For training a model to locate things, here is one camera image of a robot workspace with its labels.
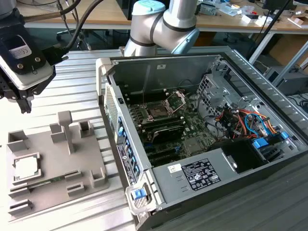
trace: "table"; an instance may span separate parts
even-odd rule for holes
[[[79,15],[82,15],[90,0],[81,1],[77,6]],[[252,5],[255,11],[263,15],[266,10],[261,9],[258,5],[243,0],[238,3],[240,6]],[[27,6],[18,3],[18,9],[24,16],[47,13],[47,10],[41,8]],[[308,34],[308,29],[301,29],[287,20],[287,17],[282,16],[280,22],[276,22],[272,30],[265,36],[259,47],[256,49],[249,62],[254,63],[258,56],[262,53],[266,45],[274,34]],[[67,22],[69,28],[75,28],[75,21],[71,14],[67,14]],[[86,23],[83,25],[85,29],[130,29],[130,22],[124,16],[122,10],[117,4],[116,0],[104,0],[100,3],[93,12],[89,15]],[[65,28],[61,18],[54,18],[39,22],[27,23],[26,27],[36,28]],[[246,24],[241,21],[240,16],[231,17],[218,11],[218,16],[208,16],[203,14],[197,15],[197,27],[200,31],[212,32],[238,32],[238,33],[259,33],[261,27],[256,24]]]

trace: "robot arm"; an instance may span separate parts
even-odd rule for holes
[[[155,0],[136,2],[124,56],[156,55],[156,45],[172,54],[186,53],[199,35],[196,7],[197,0],[171,0],[168,10]]]
[[[67,50],[52,46],[41,51],[24,24],[16,0],[0,0],[0,99],[16,102],[22,113],[30,113],[33,96],[55,77],[53,66]]]

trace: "motherboard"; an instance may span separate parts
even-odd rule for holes
[[[206,152],[216,141],[195,100],[174,91],[166,100],[131,104],[128,110],[153,166]]]

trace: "open computer chassis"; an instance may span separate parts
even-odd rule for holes
[[[307,153],[307,117],[237,51],[104,58],[96,68],[138,230],[267,178]]]

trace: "sticker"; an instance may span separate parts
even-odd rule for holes
[[[166,64],[157,65],[157,70],[165,69]]]
[[[168,166],[168,169],[169,169],[169,172],[170,173],[174,173],[174,172],[177,172],[177,171],[181,171],[181,164],[176,164],[176,165],[171,165],[171,166]]]
[[[131,169],[129,159],[127,158],[127,154],[125,152],[124,145],[122,145],[122,144],[117,145],[117,149],[118,149],[118,152],[120,154],[126,176],[129,180],[129,184],[134,185],[137,181],[136,181],[135,175],[134,175],[134,173]]]
[[[194,191],[221,181],[208,159],[182,166],[182,170]]]

